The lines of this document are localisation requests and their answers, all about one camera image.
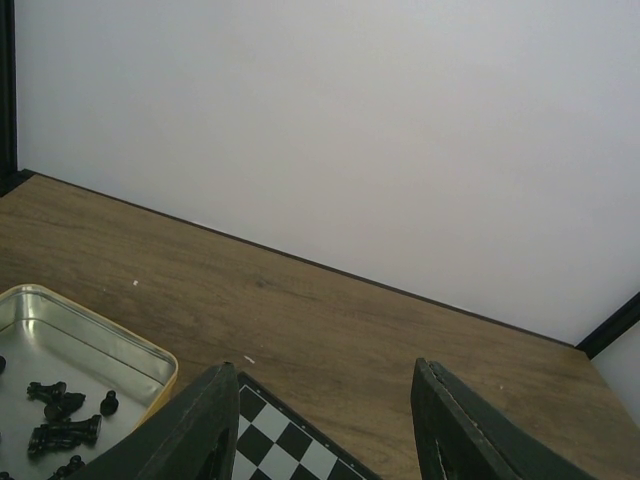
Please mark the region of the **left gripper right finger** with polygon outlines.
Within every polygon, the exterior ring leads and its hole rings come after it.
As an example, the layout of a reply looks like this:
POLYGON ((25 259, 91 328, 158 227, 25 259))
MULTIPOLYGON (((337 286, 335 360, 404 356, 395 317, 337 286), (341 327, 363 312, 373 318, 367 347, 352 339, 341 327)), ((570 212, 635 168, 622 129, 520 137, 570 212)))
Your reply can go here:
POLYGON ((524 432, 456 375, 418 358, 411 386, 423 479, 590 479, 524 432))

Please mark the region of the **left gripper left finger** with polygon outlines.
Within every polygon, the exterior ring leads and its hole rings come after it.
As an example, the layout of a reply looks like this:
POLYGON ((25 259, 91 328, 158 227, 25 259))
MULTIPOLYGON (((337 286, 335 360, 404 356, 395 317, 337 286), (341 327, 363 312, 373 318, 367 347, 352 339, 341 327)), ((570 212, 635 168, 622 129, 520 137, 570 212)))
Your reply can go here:
POLYGON ((213 366, 133 433, 79 470, 81 479, 230 479, 239 426, 231 363, 213 366))

